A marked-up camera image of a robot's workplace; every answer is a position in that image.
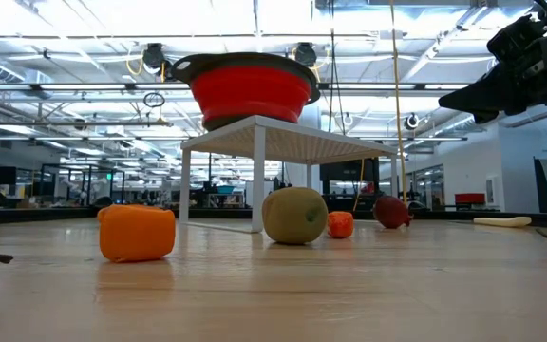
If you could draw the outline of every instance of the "red collapsible colander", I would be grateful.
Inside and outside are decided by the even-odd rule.
[[[303,106],[320,98],[311,70],[267,53],[191,55],[172,75],[191,87],[209,131],[252,115],[296,124]]]

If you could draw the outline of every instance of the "security camera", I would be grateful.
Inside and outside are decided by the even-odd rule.
[[[410,116],[405,119],[405,128],[414,130],[419,125],[419,117],[415,113],[410,113]]]

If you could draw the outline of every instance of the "table leg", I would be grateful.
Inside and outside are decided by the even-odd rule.
[[[254,175],[253,175],[253,229],[255,233],[263,230],[261,208],[265,199],[265,127],[255,126]]]
[[[307,169],[307,188],[313,189],[313,182],[311,181],[311,176],[312,176],[311,164],[307,164],[306,169]]]
[[[191,150],[182,150],[182,164],[180,171],[180,222],[189,221],[189,180],[191,179]]]
[[[396,156],[389,157],[391,159],[391,177],[389,178],[391,184],[391,196],[398,198],[398,162]]]

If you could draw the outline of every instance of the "yellow cable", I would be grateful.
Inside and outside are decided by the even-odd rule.
[[[394,83],[396,85],[396,130],[398,132],[398,146],[400,147],[400,166],[402,171],[403,185],[403,201],[405,205],[406,200],[406,176],[405,176],[405,148],[403,147],[403,132],[400,128],[400,75],[398,73],[398,49],[396,48],[396,22],[394,16],[394,0],[389,0],[389,7],[391,9],[391,39],[394,49]]]
[[[325,59],[324,62],[322,62],[319,66],[312,66],[312,68],[317,70],[320,67],[322,67],[324,64],[328,64],[329,63],[329,57],[330,57],[330,51],[327,50],[327,59]]]
[[[295,53],[296,53],[296,47],[293,48],[292,51],[291,51],[291,55],[292,55],[293,59],[295,59],[294,58]],[[320,67],[323,67],[325,64],[329,63],[329,58],[330,58],[330,51],[327,50],[327,59],[325,59],[324,62],[322,62],[319,66],[312,66],[312,67],[310,67],[310,69],[315,71],[315,70],[319,69]]]
[[[318,69],[311,67],[311,71],[313,71],[313,74],[315,75],[315,80],[320,83],[320,72]]]
[[[130,59],[126,59],[125,60],[125,67],[128,68],[128,72],[130,72],[131,74],[133,74],[134,76],[139,76],[142,72],[142,55],[144,54],[144,50],[141,51],[141,60],[139,61],[140,64],[139,64],[139,71],[134,71],[132,69],[132,67],[130,67]]]
[[[166,72],[166,63],[161,62],[161,82],[164,83],[166,80],[164,77],[164,72]]]
[[[365,176],[365,160],[362,160],[362,167],[360,168],[360,181],[358,182],[358,193],[356,194],[356,201],[353,203],[353,211],[356,211],[358,206],[358,199],[360,199],[360,185],[362,185],[362,179]]]

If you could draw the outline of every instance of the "white table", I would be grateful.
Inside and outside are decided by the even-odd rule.
[[[322,130],[253,116],[228,124],[215,131],[184,142],[180,178],[180,222],[189,222],[189,180],[191,152],[210,152],[252,158],[254,161],[252,233],[263,230],[261,206],[265,199],[265,160],[303,163],[307,167],[307,184],[311,184],[311,167],[330,162],[347,162],[387,156],[391,159],[392,194],[397,193],[397,149],[375,142],[333,134]]]

